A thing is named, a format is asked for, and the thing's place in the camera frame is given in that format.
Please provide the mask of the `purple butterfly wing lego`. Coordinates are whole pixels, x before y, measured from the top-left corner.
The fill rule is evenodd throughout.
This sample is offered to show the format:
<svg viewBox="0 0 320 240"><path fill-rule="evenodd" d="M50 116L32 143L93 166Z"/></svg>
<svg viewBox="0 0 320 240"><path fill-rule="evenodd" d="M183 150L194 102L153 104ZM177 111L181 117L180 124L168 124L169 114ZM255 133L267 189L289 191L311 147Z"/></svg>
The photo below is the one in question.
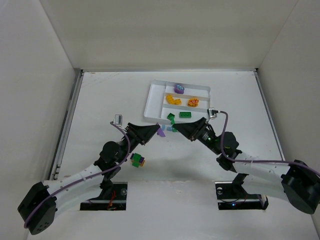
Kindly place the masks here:
<svg viewBox="0 0 320 240"><path fill-rule="evenodd" d="M157 134L159 137L161 137L161 138L165 138L166 135L165 135L165 132L164 132L162 126L161 126L159 123L156 123L156 125L158 126L158 129L157 129L157 131L156 131L156 134Z"/></svg>

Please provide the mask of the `small green lego brick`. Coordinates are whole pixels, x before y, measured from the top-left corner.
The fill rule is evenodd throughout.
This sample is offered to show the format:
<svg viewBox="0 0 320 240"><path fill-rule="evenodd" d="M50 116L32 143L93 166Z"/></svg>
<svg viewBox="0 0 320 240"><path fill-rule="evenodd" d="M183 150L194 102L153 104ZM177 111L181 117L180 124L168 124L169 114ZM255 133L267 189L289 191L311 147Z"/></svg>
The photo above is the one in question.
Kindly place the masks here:
<svg viewBox="0 0 320 240"><path fill-rule="evenodd" d="M175 118L175 115L173 114L173 113L169 113L168 115L167 115L167 119L168 120L172 120L172 119L174 119Z"/></svg>

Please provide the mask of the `green purple yellow lego cluster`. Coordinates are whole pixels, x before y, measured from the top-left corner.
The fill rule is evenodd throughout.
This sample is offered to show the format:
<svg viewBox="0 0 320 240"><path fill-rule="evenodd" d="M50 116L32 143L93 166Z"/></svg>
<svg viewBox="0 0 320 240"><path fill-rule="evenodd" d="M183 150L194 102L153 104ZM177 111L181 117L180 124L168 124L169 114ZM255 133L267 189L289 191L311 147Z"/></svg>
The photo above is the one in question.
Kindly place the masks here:
<svg viewBox="0 0 320 240"><path fill-rule="evenodd" d="M130 160L132 162L132 166L136 168L143 167L145 164L145 158L138 153L133 153L130 156Z"/></svg>

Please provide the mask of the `yellow orange patterned lego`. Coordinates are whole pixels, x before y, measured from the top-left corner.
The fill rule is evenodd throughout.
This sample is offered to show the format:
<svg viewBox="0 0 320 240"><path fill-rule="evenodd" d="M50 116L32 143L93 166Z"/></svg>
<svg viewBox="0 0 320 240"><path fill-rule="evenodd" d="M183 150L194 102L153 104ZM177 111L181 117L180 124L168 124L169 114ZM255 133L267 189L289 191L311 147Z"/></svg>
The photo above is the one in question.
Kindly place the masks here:
<svg viewBox="0 0 320 240"><path fill-rule="evenodd" d="M190 98L188 100L187 106L195 108L199 105L199 99L198 98Z"/></svg>

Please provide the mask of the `small yellow lego piece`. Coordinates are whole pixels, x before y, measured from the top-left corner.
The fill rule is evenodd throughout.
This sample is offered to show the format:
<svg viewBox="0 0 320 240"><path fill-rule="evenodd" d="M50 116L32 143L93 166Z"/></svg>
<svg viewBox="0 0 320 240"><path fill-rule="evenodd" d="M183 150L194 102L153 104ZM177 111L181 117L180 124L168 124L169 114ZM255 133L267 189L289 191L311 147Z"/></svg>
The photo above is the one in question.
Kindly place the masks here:
<svg viewBox="0 0 320 240"><path fill-rule="evenodd" d="M180 98L177 98L174 100L174 104L177 105L177 106L180 106L182 104L182 101Z"/></svg>

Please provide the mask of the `yellow long lego brick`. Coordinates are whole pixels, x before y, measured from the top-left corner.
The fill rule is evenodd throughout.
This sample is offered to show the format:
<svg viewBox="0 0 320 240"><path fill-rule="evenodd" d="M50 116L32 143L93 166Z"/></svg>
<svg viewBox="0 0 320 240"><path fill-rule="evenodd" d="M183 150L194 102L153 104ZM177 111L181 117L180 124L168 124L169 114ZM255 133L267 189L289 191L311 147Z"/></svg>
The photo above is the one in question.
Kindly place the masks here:
<svg viewBox="0 0 320 240"><path fill-rule="evenodd" d="M176 101L175 99L173 98L173 96L171 94L168 94L166 96L166 101L170 104L170 105L175 105L176 104Z"/></svg>

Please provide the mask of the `purple round lego piece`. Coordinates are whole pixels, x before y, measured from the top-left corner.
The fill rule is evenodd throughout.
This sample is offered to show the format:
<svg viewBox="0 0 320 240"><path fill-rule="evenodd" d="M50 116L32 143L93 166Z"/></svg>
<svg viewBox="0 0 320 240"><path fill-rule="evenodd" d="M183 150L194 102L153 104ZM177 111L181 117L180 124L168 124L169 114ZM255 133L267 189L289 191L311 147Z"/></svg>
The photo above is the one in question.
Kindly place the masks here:
<svg viewBox="0 0 320 240"><path fill-rule="evenodd" d="M174 92L175 93L177 93L177 94L184 94L184 92L185 92L185 88L182 86L182 85L180 85L180 84L176 84L175 86L174 86Z"/></svg>

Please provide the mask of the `green lego plate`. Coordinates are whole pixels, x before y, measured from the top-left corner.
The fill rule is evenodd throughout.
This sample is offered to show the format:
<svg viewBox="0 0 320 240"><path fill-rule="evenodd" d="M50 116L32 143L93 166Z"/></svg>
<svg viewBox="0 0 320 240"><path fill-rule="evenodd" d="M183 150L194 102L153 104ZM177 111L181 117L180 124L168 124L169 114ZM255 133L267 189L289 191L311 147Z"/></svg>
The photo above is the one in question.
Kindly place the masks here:
<svg viewBox="0 0 320 240"><path fill-rule="evenodd" d="M171 125L174 125L174 124L175 124L175 118L174 118L174 117L172 117L172 118L170 119L170 124L171 124Z"/></svg>

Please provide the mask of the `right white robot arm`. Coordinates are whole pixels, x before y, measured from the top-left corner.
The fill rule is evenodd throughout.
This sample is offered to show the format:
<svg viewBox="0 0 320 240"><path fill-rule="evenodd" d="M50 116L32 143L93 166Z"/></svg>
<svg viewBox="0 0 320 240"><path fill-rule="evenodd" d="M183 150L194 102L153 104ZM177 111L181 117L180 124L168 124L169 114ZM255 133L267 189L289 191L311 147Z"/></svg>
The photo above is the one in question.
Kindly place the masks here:
<svg viewBox="0 0 320 240"><path fill-rule="evenodd" d="M198 140L218 157L226 171L236 173L233 184L248 194L269 195L289 202L297 210L312 215L320 204L320 174L304 162L257 160L238 149L232 132L216 135L205 118L175 123L173 128L190 141Z"/></svg>

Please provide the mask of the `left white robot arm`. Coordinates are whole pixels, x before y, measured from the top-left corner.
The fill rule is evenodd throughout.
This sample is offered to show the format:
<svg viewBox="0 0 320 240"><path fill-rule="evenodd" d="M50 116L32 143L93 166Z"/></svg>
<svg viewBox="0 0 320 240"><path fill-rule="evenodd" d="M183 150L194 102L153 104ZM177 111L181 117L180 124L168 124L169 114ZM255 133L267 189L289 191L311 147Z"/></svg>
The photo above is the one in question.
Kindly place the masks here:
<svg viewBox="0 0 320 240"><path fill-rule="evenodd" d="M27 192L17 211L24 221L24 228L31 235L46 230L64 211L86 200L97 198L110 190L111 179L121 170L130 153L144 146L160 129L158 124L134 125L126 128L110 123L123 134L121 141L106 142L98 159L84 170L62 180L37 182Z"/></svg>

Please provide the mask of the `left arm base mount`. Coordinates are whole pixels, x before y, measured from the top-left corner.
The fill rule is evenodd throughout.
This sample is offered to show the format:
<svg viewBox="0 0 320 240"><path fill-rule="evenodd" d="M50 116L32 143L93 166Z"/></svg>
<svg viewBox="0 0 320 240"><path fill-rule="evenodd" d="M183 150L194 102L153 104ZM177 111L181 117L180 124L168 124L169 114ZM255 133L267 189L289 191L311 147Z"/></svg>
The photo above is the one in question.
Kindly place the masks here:
<svg viewBox="0 0 320 240"><path fill-rule="evenodd" d="M80 211L125 211L127 208L128 183L115 182L111 190L103 190L96 198L80 204Z"/></svg>

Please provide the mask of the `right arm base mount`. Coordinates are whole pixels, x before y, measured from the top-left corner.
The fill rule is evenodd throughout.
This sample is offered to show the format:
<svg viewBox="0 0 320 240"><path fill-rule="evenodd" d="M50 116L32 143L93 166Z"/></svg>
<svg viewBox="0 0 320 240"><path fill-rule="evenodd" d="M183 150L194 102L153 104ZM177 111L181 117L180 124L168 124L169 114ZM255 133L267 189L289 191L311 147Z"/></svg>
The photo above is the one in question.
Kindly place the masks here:
<svg viewBox="0 0 320 240"><path fill-rule="evenodd" d="M220 211L266 210L269 200L265 195L250 194L243 188L247 174L238 173L233 181L216 181L215 192Z"/></svg>

